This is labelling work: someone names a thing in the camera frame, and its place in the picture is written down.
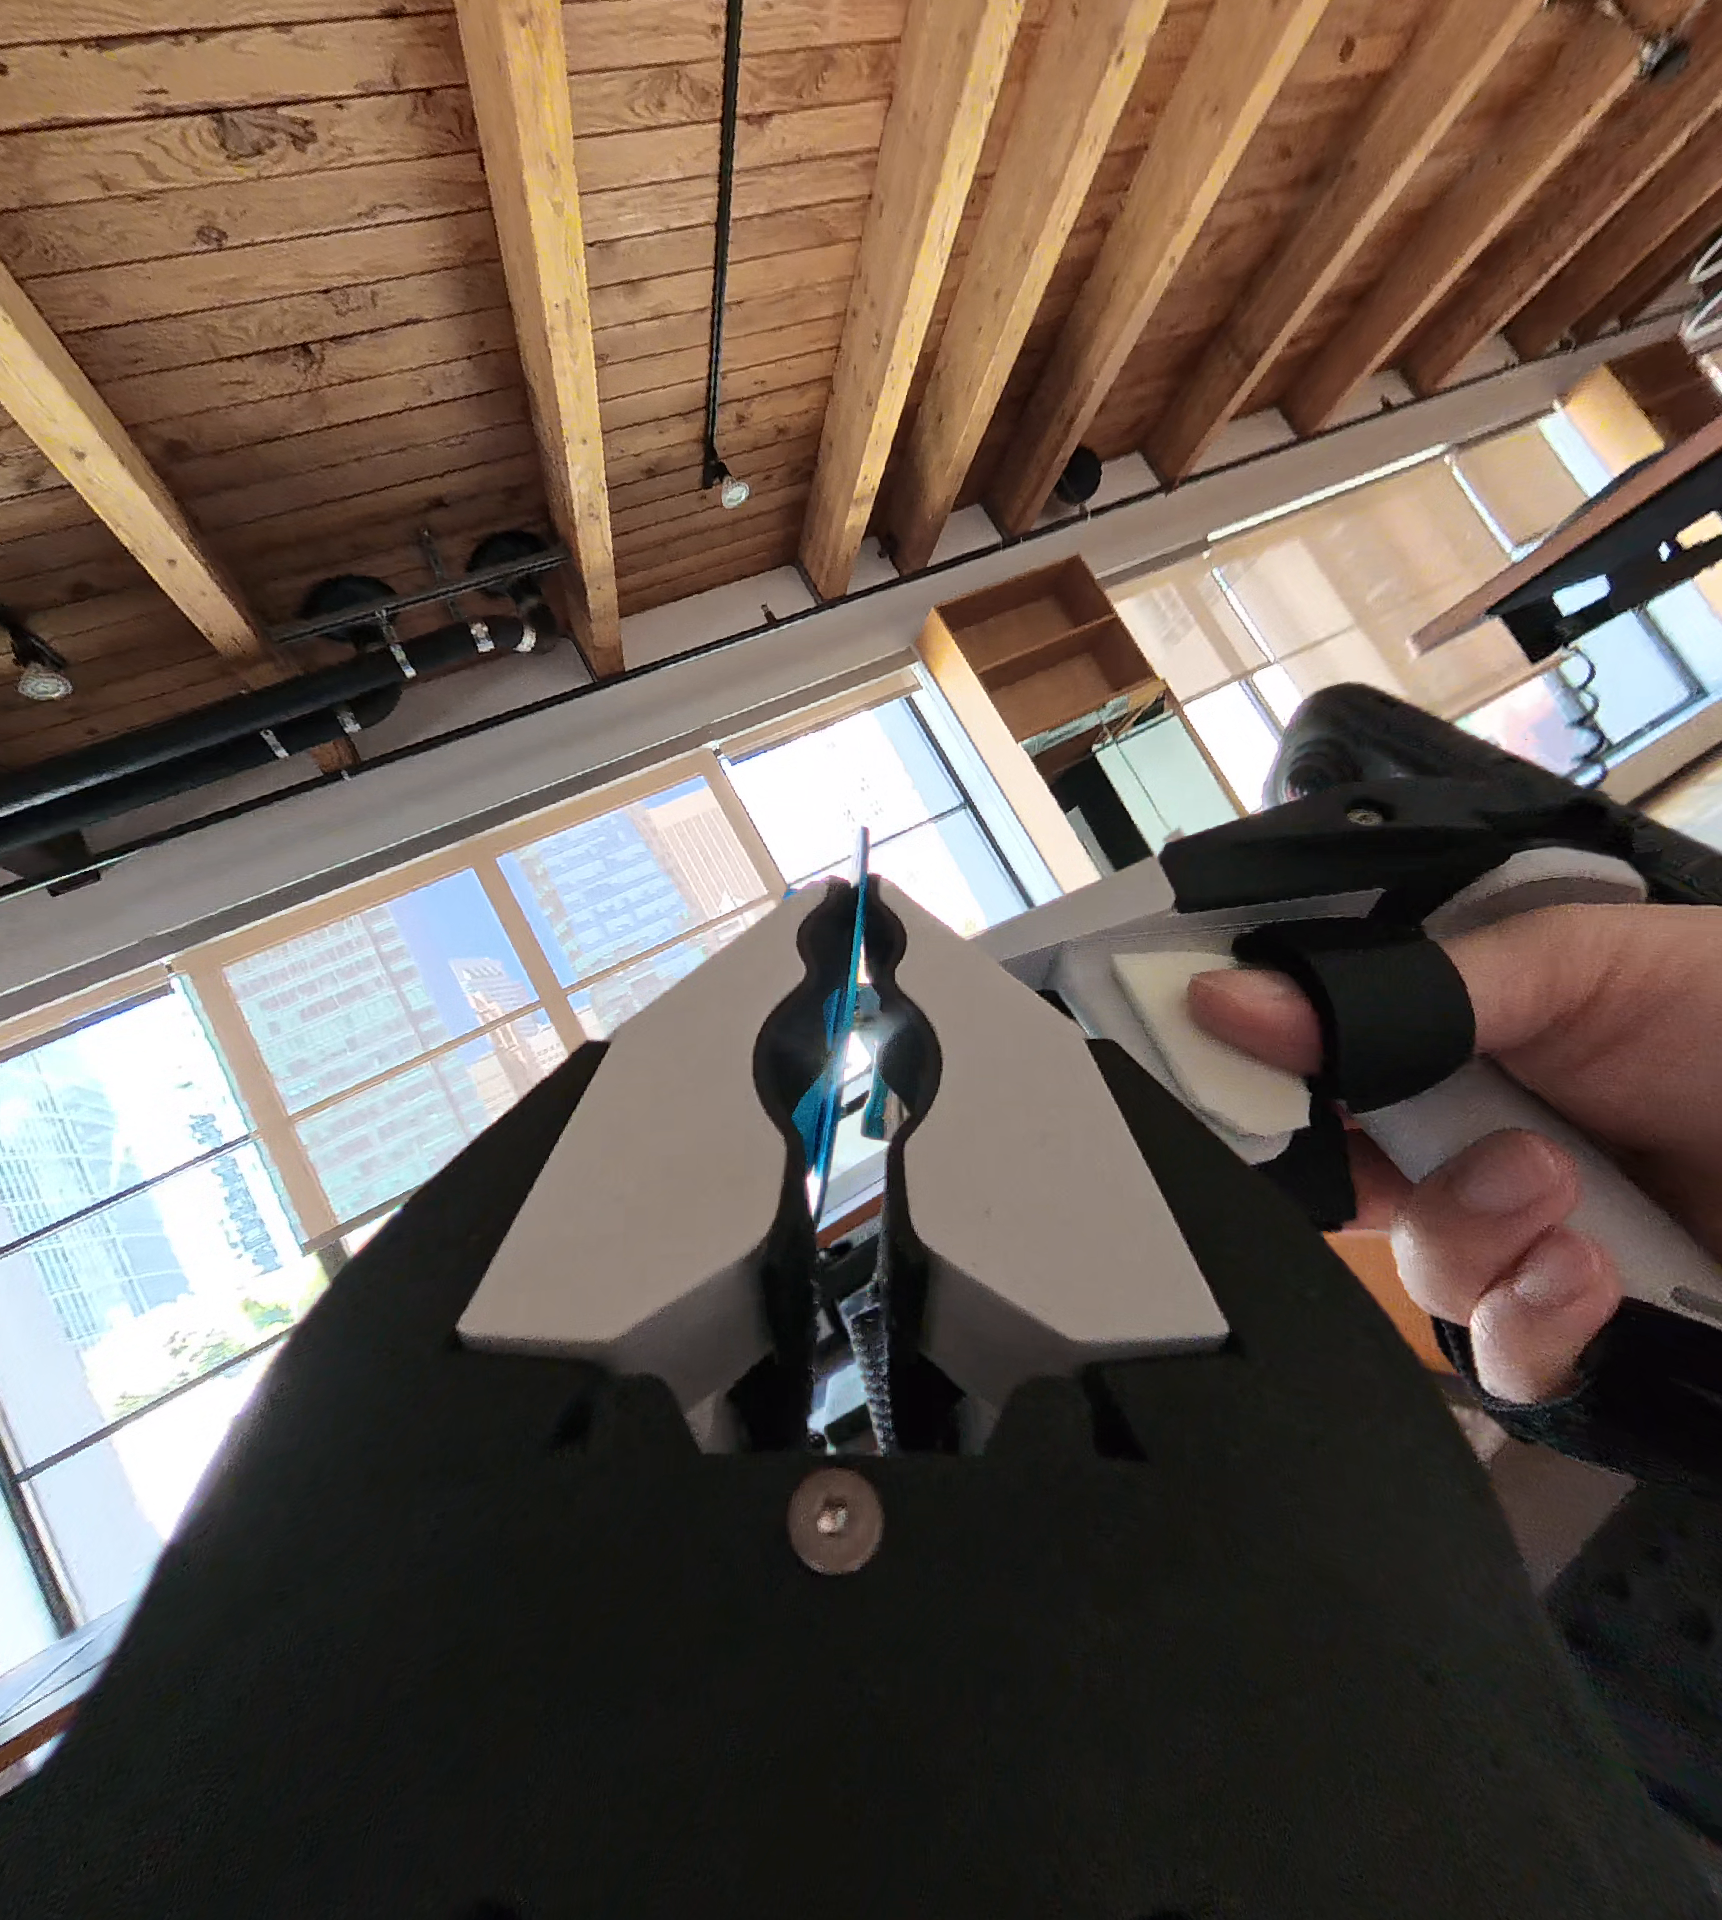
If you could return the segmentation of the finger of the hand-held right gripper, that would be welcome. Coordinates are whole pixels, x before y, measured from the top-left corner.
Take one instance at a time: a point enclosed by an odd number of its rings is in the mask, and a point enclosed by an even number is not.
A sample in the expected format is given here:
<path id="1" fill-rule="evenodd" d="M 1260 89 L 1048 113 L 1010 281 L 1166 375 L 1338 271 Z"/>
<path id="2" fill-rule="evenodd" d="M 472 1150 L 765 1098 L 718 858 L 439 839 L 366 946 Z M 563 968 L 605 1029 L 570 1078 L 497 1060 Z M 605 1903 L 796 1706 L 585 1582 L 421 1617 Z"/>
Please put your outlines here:
<path id="1" fill-rule="evenodd" d="M 1363 917 L 1380 890 L 1176 906 L 1169 890 L 1078 890 L 980 934 L 980 950 L 1030 993 L 1055 997 L 1089 1037 L 1119 1038 L 1136 1011 L 1114 972 L 1122 953 L 1229 960 L 1247 928 L 1305 917 Z"/>

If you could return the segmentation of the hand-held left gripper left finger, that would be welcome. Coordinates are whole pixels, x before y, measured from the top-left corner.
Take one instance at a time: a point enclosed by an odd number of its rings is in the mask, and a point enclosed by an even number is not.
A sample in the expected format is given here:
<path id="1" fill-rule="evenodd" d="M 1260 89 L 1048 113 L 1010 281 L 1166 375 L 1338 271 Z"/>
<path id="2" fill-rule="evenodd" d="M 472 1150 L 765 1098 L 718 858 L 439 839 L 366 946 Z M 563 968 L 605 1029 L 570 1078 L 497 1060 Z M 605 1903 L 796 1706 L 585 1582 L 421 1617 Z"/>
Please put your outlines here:
<path id="1" fill-rule="evenodd" d="M 816 1228 L 822 890 L 769 909 L 600 1048 L 461 1315 L 490 1357 L 666 1385 L 706 1450 L 800 1452 Z"/>

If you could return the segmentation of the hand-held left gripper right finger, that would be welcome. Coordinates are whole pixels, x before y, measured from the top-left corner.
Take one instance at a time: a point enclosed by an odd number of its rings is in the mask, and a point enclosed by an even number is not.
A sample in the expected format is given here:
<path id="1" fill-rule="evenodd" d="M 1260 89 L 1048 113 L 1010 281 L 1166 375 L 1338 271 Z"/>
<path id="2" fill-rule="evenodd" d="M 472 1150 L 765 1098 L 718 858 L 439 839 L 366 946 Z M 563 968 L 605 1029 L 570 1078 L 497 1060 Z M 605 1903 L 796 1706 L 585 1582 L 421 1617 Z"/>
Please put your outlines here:
<path id="1" fill-rule="evenodd" d="M 1229 1321 L 1089 1037 L 870 876 L 867 1131 L 886 1147 L 860 1377 L 880 1452 L 954 1452 L 1016 1388 L 1216 1357 Z"/>

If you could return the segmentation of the black ceiling pipes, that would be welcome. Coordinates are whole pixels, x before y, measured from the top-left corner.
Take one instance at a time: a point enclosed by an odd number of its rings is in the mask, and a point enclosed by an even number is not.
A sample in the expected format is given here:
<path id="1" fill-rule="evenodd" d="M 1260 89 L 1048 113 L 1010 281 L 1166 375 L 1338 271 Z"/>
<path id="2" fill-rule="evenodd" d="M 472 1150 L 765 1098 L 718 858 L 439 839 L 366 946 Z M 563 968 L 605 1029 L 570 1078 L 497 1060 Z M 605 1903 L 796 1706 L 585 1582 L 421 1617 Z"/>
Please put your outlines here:
<path id="1" fill-rule="evenodd" d="M 424 678 L 479 658 L 542 653 L 563 640 L 537 573 L 513 583 L 509 603 L 513 611 L 451 620 L 418 636 L 400 633 L 384 602 L 346 607 L 349 620 L 322 631 L 349 646 L 344 661 L 0 775 L 0 865 L 70 832 L 352 738 L 388 720 L 402 693 Z"/>

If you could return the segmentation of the wooden bookshelf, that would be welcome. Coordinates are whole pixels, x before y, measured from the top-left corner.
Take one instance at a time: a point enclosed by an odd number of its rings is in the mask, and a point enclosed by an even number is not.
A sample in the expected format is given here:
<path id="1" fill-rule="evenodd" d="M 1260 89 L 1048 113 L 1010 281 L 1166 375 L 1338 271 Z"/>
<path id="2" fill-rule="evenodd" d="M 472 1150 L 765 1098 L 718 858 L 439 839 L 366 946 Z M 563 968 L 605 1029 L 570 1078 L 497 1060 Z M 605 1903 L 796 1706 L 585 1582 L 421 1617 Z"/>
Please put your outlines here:
<path id="1" fill-rule="evenodd" d="M 914 651 L 1063 894 L 1242 817 L 1179 672 L 1082 559 L 936 603 Z"/>

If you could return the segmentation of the window with roller blind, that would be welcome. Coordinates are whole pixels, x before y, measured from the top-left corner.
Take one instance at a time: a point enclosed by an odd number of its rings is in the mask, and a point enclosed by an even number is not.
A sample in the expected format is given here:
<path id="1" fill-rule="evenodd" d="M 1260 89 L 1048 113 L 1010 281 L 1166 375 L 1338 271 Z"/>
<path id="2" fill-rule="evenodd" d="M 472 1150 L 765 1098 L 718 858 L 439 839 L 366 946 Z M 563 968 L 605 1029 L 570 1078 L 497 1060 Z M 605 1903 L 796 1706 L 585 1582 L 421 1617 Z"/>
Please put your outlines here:
<path id="1" fill-rule="evenodd" d="M 1699 587 L 1621 614 L 1549 668 L 1502 624 L 1417 658 L 1410 636 L 1610 489 L 1566 408 L 1257 519 L 1114 591 L 1179 672 L 1184 717 L 1246 813 L 1296 712 L 1363 684 L 1582 782 L 1722 706 L 1722 614 Z"/>

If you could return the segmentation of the person's right hand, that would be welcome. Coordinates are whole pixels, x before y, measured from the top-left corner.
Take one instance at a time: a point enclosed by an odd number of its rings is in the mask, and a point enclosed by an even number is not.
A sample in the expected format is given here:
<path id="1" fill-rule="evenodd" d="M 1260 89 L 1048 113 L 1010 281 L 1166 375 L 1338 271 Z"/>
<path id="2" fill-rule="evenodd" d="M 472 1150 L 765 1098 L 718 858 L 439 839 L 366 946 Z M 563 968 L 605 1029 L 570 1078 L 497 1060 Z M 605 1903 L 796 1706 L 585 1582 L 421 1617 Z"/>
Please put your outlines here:
<path id="1" fill-rule="evenodd" d="M 1722 909 L 1553 906 L 1447 942 L 1476 1051 L 1617 1160 L 1722 1264 Z M 1385 1231 L 1407 1297 L 1471 1336 L 1475 1377 L 1545 1405 L 1621 1306 L 1577 1228 L 1570 1155 L 1534 1132 L 1410 1182 L 1351 1135 L 1356 1226 Z"/>

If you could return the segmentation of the blue round metal plate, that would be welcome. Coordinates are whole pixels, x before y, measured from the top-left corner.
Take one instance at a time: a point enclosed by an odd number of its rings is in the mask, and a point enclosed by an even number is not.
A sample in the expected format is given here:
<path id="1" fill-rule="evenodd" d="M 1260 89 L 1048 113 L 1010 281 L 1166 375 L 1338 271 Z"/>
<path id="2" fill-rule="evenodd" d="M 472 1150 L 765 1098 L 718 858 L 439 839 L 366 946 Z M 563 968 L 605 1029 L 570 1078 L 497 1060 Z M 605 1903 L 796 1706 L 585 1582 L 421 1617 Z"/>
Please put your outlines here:
<path id="1" fill-rule="evenodd" d="M 874 890 L 870 855 L 874 832 L 860 828 L 855 836 L 855 859 L 848 872 L 848 890 L 855 899 L 847 923 L 847 960 L 822 1009 L 824 1059 L 811 1091 L 801 1093 L 793 1110 L 793 1125 L 804 1153 L 804 1197 L 816 1228 L 822 1228 L 826 1216 L 835 1175 L 835 1147 L 844 1131 L 844 1117 L 848 1113 L 848 1048 L 858 1038 L 866 1009 L 880 1009 L 880 997 L 867 983 L 867 906 Z"/>

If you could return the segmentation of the large paned window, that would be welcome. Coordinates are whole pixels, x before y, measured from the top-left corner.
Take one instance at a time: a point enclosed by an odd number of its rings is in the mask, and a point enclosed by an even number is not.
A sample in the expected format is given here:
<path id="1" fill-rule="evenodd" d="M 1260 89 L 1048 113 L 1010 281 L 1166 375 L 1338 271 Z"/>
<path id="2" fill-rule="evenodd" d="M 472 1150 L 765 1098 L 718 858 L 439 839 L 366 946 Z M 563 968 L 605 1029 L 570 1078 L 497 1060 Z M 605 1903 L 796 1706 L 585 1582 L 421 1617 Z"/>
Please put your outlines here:
<path id="1" fill-rule="evenodd" d="M 940 695 L 847 695 L 229 934 L 0 1044 L 0 1669 L 143 1585 L 327 1278 L 785 894 L 977 934 L 1050 876 Z"/>

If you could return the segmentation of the raised standing desk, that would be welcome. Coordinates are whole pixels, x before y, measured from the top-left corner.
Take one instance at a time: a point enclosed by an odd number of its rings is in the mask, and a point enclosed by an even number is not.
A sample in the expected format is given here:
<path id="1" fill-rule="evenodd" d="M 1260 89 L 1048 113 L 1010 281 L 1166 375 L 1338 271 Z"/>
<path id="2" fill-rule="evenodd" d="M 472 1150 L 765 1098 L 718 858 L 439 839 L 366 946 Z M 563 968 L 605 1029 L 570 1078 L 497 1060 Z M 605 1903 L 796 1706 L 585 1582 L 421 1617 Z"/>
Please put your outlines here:
<path id="1" fill-rule="evenodd" d="M 1617 478 L 1526 559 L 1414 633 L 1417 658 L 1499 620 L 1530 665 L 1722 566 L 1722 417 Z"/>

